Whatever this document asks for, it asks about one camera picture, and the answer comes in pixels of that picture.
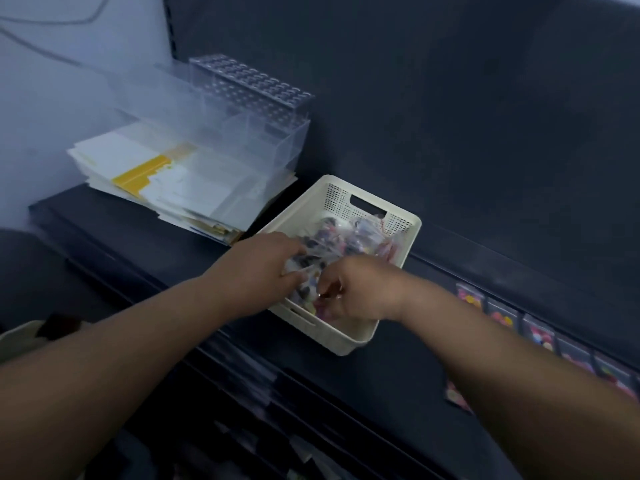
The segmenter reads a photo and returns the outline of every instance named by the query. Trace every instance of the white plastic basket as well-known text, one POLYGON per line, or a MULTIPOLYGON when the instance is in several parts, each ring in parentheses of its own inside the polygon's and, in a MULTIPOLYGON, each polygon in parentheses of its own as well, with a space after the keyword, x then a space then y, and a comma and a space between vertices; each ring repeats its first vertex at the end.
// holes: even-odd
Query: white plastic basket
MULTIPOLYGON (((383 219, 386 234, 405 234, 403 247, 396 252, 393 263, 402 267, 422 225, 420 218, 332 175, 320 178, 260 232, 280 231, 293 237, 323 217, 331 216, 348 221, 354 217, 370 216, 368 212, 351 204, 352 196, 387 213, 383 219)), ((270 310, 337 355, 347 355, 357 347, 366 345, 378 327, 377 321, 354 319, 340 319, 329 324, 288 298, 272 306, 270 310)))

